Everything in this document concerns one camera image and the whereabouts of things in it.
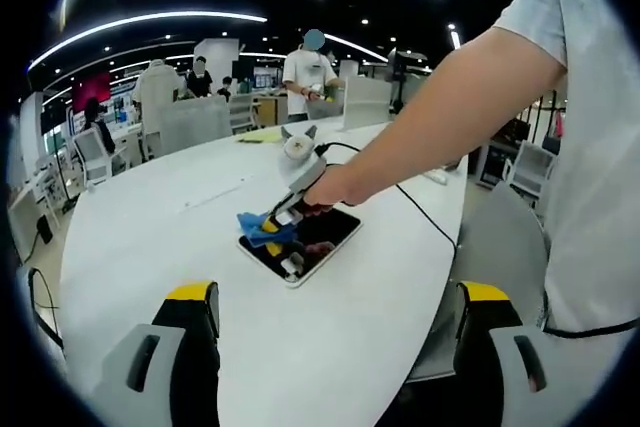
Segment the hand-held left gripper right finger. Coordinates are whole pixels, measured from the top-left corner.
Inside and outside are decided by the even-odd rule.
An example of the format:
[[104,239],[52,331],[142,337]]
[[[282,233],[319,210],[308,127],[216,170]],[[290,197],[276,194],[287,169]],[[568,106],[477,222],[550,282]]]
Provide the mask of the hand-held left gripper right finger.
[[524,325],[499,288],[457,284],[454,370],[468,426],[562,426],[583,404],[568,350],[538,327]]

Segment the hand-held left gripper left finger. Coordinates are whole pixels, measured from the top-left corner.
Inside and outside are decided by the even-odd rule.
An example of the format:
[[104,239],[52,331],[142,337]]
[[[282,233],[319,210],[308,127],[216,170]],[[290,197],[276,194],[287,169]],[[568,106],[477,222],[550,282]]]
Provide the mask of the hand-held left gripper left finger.
[[104,358],[96,414],[107,426],[218,426],[219,334],[218,284],[174,289]]

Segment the person's right hand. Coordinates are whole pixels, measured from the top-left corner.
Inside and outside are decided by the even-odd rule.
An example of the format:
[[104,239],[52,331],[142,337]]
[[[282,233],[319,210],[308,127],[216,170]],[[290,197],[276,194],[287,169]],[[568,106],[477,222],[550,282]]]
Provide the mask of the person's right hand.
[[305,216],[319,215],[338,203],[357,206],[365,200],[353,169],[349,165],[333,165],[305,191],[302,212]]

